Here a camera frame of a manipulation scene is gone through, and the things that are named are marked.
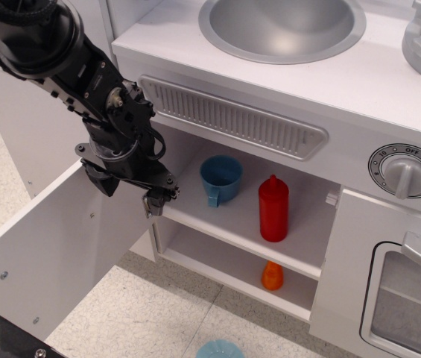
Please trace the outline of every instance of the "oven window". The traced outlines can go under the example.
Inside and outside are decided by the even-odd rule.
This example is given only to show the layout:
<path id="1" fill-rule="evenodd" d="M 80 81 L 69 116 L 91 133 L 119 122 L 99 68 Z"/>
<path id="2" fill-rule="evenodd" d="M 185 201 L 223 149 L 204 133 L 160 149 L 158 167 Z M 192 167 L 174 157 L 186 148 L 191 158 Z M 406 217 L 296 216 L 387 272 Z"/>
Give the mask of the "oven window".
<path id="1" fill-rule="evenodd" d="M 399 252 L 385 254 L 371 331 L 421 354 L 421 266 Z"/>

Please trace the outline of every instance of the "floor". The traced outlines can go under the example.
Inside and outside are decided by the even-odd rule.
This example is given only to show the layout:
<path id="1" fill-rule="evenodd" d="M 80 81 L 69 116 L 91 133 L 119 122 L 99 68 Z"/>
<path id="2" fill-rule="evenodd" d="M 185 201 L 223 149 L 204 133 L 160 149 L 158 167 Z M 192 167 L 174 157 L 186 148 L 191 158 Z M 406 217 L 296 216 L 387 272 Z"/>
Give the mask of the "floor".
<path id="1" fill-rule="evenodd" d="M 0 226 L 30 201 L 0 137 Z M 246 358 L 356 358 L 309 326 L 221 284 L 127 253 L 48 337 L 67 357 L 193 358 L 215 339 Z"/>

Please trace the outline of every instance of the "white panel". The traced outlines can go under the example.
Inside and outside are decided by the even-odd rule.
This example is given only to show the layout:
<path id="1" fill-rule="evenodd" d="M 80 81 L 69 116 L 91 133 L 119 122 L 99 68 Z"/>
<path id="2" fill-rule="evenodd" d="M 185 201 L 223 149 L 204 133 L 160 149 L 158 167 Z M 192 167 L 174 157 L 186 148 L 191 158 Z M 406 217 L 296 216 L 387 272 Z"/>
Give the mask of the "white panel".
<path id="1" fill-rule="evenodd" d="M 0 134 L 33 197 L 77 159 L 89 135 L 81 118 L 31 82 L 0 70 Z"/>
<path id="2" fill-rule="evenodd" d="M 0 229 L 0 315 L 44 339 L 151 226 L 143 194 L 108 198 L 74 164 Z"/>
<path id="3" fill-rule="evenodd" d="M 161 2 L 162 0 L 107 0 L 114 36 L 120 36 Z"/>

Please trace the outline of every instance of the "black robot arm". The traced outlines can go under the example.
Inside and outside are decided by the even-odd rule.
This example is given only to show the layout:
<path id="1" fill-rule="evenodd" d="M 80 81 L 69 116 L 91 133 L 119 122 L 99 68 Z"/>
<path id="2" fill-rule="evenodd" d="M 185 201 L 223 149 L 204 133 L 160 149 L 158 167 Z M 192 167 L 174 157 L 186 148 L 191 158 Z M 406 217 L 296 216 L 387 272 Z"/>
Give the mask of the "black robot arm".
<path id="1" fill-rule="evenodd" d="M 148 216 L 177 197 L 176 178 L 159 162 L 165 143 L 151 126 L 152 103 L 89 41 L 66 0 L 0 0 L 0 66 L 81 116 L 90 139 L 75 151 L 104 194 L 120 180 L 145 188 Z"/>

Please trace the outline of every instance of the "blue cup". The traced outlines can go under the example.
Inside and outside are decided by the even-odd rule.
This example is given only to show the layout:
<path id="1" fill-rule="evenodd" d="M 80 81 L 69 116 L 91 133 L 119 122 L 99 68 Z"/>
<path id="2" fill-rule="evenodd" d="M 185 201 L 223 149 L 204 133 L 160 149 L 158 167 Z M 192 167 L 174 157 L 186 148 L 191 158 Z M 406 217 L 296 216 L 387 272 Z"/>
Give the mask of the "blue cup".
<path id="1" fill-rule="evenodd" d="M 200 177 L 209 197 L 209 206 L 232 200 L 240 189 L 243 167 L 235 158 L 227 155 L 210 157 L 200 166 Z"/>

